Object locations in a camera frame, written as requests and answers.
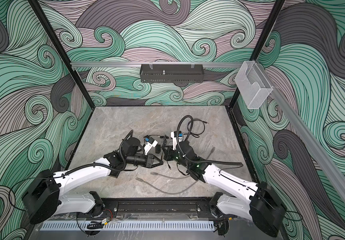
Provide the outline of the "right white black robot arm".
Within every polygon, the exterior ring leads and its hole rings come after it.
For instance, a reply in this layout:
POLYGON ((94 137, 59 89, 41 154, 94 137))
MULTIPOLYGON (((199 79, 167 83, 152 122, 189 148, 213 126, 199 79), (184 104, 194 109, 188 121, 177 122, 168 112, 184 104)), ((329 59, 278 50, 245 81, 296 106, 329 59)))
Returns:
POLYGON ((188 141, 194 121, 192 116, 184 116, 176 131, 171 133, 174 150, 172 160, 185 167, 194 180, 226 191, 225 194, 214 195, 212 199, 217 214, 242 217, 252 221, 266 235, 277 237, 287 212, 277 192, 266 182, 248 182, 226 172, 218 167, 223 162, 197 156, 188 141), (188 133, 183 134, 180 128, 186 119, 190 120, 191 126, 188 133))

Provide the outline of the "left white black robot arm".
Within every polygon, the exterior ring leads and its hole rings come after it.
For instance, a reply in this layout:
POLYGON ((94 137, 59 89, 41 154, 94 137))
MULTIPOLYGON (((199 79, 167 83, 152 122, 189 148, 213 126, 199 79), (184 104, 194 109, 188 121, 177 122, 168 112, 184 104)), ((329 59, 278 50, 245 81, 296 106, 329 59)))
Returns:
POLYGON ((116 178, 120 172, 127 170, 127 164, 148 169, 161 166, 162 160, 150 153, 157 146, 157 140, 146 136, 142 144, 132 133, 130 131, 126 135, 117 150, 90 164, 60 172, 40 172, 22 196, 29 223, 40 224, 54 215, 67 213, 99 217, 104 210, 104 203, 97 192, 81 195, 69 192, 99 178, 116 178))

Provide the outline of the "black power adapter with cable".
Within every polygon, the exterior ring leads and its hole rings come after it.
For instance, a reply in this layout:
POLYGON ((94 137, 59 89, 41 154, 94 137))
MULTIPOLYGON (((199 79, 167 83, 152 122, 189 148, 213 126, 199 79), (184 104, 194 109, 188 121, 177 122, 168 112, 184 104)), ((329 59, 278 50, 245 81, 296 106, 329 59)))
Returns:
MULTIPOLYGON (((156 154, 160 154, 160 159, 163 161, 163 164, 166 163, 168 168, 171 169, 170 164, 168 163, 168 161, 165 161, 163 159, 163 150, 162 150, 162 146, 160 144, 156 145, 156 150, 155 150, 156 154)), ((129 154, 125 157, 125 161, 127 164, 132 164, 136 167, 143 167, 145 168, 145 162, 146 162, 146 155, 145 154, 140 154, 140 153, 135 153, 135 154, 129 154)))

